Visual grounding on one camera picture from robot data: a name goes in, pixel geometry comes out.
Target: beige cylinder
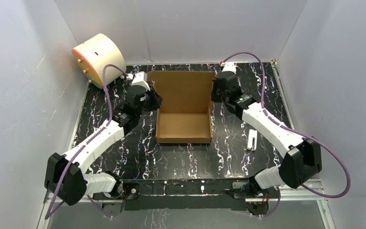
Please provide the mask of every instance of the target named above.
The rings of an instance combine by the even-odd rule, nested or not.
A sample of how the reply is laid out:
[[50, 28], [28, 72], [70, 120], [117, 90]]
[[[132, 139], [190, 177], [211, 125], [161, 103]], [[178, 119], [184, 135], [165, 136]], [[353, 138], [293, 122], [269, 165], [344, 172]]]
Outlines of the beige cylinder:
[[[72, 49], [72, 55], [86, 77], [98, 88], [103, 88], [103, 67], [109, 63], [126, 70], [120, 50], [107, 36], [99, 33]], [[120, 77], [122, 73], [113, 68], [106, 69], [106, 85]]]

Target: box flap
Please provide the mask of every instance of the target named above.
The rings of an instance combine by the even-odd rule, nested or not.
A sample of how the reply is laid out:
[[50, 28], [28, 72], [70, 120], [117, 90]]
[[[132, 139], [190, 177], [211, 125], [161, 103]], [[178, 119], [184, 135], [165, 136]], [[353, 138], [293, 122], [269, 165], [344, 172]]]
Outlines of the box flap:
[[153, 71], [156, 92], [163, 98], [162, 113], [207, 113], [210, 104], [212, 72]]

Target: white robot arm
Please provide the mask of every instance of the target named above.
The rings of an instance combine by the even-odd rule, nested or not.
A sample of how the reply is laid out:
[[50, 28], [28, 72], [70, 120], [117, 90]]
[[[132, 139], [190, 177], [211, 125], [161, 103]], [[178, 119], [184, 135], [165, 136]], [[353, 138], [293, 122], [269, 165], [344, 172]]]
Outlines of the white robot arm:
[[281, 165], [261, 170], [250, 177], [249, 192], [257, 194], [264, 189], [283, 185], [297, 188], [319, 173], [322, 170], [320, 146], [281, 128], [285, 125], [283, 122], [263, 109], [251, 94], [242, 93], [234, 63], [224, 62], [222, 66], [222, 72], [213, 80], [212, 101], [224, 103], [229, 112], [253, 126], [273, 144], [283, 158]]
[[117, 141], [124, 138], [134, 127], [143, 112], [161, 106], [162, 98], [147, 83], [147, 74], [134, 75], [122, 105], [115, 108], [112, 120], [104, 123], [83, 142], [62, 155], [54, 153], [48, 160], [44, 186], [54, 192], [65, 165], [72, 161], [62, 182], [58, 197], [68, 205], [76, 204], [84, 195], [109, 193], [112, 197], [122, 192], [122, 180], [112, 172], [85, 174], [89, 166]]

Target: black table surface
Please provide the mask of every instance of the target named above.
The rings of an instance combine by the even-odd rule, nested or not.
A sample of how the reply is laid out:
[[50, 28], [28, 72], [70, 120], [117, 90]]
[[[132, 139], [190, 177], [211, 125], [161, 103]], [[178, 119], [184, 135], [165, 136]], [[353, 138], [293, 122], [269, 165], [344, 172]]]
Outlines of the black table surface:
[[[266, 69], [266, 108], [289, 126], [270, 63]], [[169, 64], [127, 66], [128, 73], [155, 70], [218, 72], [220, 66], [207, 64]], [[237, 64], [237, 75], [244, 92], [260, 100], [261, 70], [258, 63]], [[123, 100], [130, 83], [121, 79], [108, 85], [112, 106]], [[74, 145], [91, 135], [108, 118], [104, 91], [89, 85]], [[281, 156], [260, 133], [255, 152], [246, 150], [250, 125], [232, 115], [222, 104], [214, 104], [213, 136], [210, 144], [157, 144], [156, 111], [146, 113], [125, 138], [109, 147], [90, 167], [92, 173], [112, 171], [124, 179], [188, 179], [249, 177], [261, 169], [278, 165]]]

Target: open cardboard box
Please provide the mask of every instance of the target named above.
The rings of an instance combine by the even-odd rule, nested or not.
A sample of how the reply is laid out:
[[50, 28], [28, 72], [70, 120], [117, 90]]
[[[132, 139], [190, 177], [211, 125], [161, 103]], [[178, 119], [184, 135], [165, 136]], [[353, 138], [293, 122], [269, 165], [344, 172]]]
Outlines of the open cardboard box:
[[158, 109], [158, 143], [210, 143], [211, 90], [215, 73], [153, 71], [148, 81], [163, 98]]

